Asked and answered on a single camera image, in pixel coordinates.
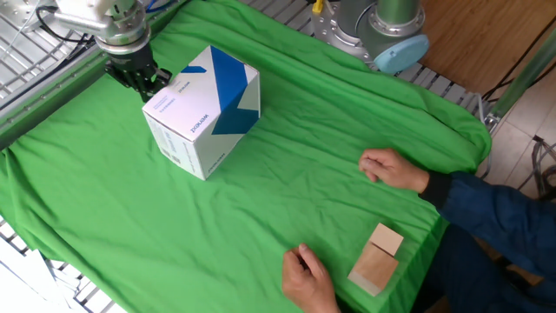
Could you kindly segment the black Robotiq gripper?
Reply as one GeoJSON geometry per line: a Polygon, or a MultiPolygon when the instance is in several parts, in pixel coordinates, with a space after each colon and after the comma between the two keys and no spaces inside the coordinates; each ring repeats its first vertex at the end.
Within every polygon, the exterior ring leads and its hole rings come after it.
{"type": "Polygon", "coordinates": [[[144,103],[152,97],[152,87],[160,90],[169,84],[172,77],[169,70],[156,68],[149,44],[131,54],[109,54],[105,71],[120,84],[136,91],[144,103]]]}

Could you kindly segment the person's left hand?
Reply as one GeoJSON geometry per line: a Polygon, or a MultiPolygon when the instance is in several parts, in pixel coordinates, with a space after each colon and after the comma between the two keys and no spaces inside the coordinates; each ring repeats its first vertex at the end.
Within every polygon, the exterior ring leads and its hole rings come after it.
{"type": "Polygon", "coordinates": [[[305,244],[283,254],[281,289],[304,313],[340,313],[328,270],[305,244]]]}

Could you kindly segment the person's right hand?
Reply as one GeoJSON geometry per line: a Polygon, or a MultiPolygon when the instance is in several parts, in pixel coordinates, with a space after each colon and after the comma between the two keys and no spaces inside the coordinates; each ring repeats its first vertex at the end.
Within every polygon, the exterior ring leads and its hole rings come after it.
{"type": "Polygon", "coordinates": [[[416,167],[391,148],[364,150],[359,160],[359,170],[374,183],[382,181],[390,187],[419,194],[426,189],[430,180],[427,171],[416,167]]]}

